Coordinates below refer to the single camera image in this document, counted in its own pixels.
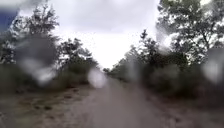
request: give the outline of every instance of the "cloud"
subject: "cloud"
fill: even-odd
[[[52,0],[60,24],[81,32],[124,32],[154,27],[158,0]]]

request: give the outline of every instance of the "sandy ground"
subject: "sandy ground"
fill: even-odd
[[[166,108],[137,86],[0,98],[0,128],[223,128],[224,115]]]

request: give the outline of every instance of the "tree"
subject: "tree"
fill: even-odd
[[[187,53],[191,62],[200,63],[209,49],[223,45],[222,0],[213,0],[208,5],[201,5],[200,0],[161,0],[158,9],[157,28],[176,33],[174,50]]]

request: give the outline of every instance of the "cloudy sky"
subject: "cloudy sky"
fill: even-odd
[[[111,68],[143,29],[155,37],[159,0],[50,0],[59,16],[55,34],[79,38],[102,67]]]

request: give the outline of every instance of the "vegetation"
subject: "vegetation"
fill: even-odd
[[[130,81],[126,75],[131,61],[138,82],[166,97],[195,98],[201,90],[209,90],[207,85],[214,83],[204,77],[202,67],[209,51],[222,49],[224,36],[223,3],[212,2],[213,8],[202,6],[200,0],[161,0],[157,30],[173,37],[171,48],[164,49],[144,30],[140,44],[127,53],[132,57],[126,55],[109,74]]]
[[[35,78],[20,68],[20,61],[26,57],[41,61],[44,66],[55,67],[57,76],[47,83],[51,85],[49,88],[88,83],[87,73],[97,62],[87,49],[82,48],[79,39],[61,42],[53,35],[52,30],[58,25],[54,9],[45,4],[36,7],[30,17],[17,16],[10,29],[1,34],[1,92],[20,92],[20,87],[23,91],[27,90],[26,87],[37,89]]]

